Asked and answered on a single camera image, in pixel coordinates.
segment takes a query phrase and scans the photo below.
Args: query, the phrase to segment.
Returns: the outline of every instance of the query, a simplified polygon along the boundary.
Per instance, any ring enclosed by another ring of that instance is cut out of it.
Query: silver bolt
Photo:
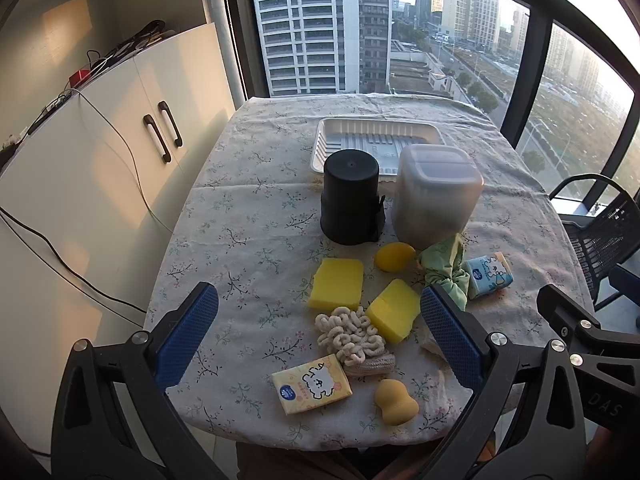
[[[500,332],[494,332],[491,334],[491,342],[496,346],[503,346],[507,344],[507,336]]]
[[[86,339],[78,339],[78,341],[76,341],[74,343],[74,350],[76,352],[81,352],[82,350],[84,350],[87,347],[87,341]]]
[[[551,348],[553,348],[556,352],[564,352],[564,343],[559,339],[553,339],[551,342]]]
[[[580,354],[571,354],[569,361],[571,361],[573,366],[580,366],[582,364],[582,356]]]
[[[131,342],[134,345],[142,345],[149,341],[149,334],[146,332],[136,332],[131,336]]]

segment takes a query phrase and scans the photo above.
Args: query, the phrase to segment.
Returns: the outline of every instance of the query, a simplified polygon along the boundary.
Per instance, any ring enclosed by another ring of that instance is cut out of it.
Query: black window frame
[[[554,23],[582,41],[604,60],[634,92],[625,123],[601,174],[613,177],[622,163],[640,120],[640,74],[613,41],[568,0],[513,0],[529,8],[529,25],[520,69],[500,132],[514,148],[524,131],[546,63]],[[270,97],[253,0],[226,0],[246,97]],[[582,200],[590,210],[606,186],[596,182]]]

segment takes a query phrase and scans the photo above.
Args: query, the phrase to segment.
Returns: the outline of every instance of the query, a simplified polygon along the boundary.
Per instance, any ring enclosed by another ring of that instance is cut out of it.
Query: white plastic tray
[[[380,180],[395,180],[400,152],[409,144],[444,144],[438,129],[428,123],[364,118],[325,118],[318,123],[311,169],[323,173],[324,162],[339,150],[362,150],[380,166]]]

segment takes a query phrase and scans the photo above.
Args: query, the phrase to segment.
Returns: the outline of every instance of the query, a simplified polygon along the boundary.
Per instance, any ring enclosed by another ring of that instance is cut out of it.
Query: floral tablecloth
[[[475,160],[485,184],[463,233],[466,256],[502,251],[514,275],[507,289],[468,304],[488,331],[544,346],[553,333],[536,311],[536,295],[547,283],[592,308],[545,191],[475,108],[386,94],[254,98],[229,121],[190,192],[158,274],[145,329],[177,308],[198,282],[216,286],[218,316],[181,383],[168,389],[177,411],[202,430],[306,450],[432,440],[452,427],[470,390],[440,358],[421,348],[420,317],[407,340],[390,345],[398,367],[389,377],[402,381],[420,404],[420,413],[404,426],[382,423],[373,403],[381,377],[351,378],[348,399],[289,416],[271,384],[272,372],[323,355],[316,345],[317,312],[306,306],[322,258],[363,261],[364,306],[396,277],[418,293],[422,288],[415,269],[387,274],[373,264],[377,248],[396,240],[389,214],[377,244],[338,246],[322,234],[322,177],[310,170],[309,160],[318,121],[328,116],[427,121],[446,144]]]

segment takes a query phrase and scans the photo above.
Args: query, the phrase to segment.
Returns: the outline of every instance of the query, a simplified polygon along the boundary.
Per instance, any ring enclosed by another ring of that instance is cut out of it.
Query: white yarn loop
[[[334,352],[345,366],[362,364],[366,358],[385,352],[385,339],[378,335],[378,329],[365,316],[362,306],[356,311],[339,306],[330,316],[319,314],[316,328],[322,332],[318,346]]]

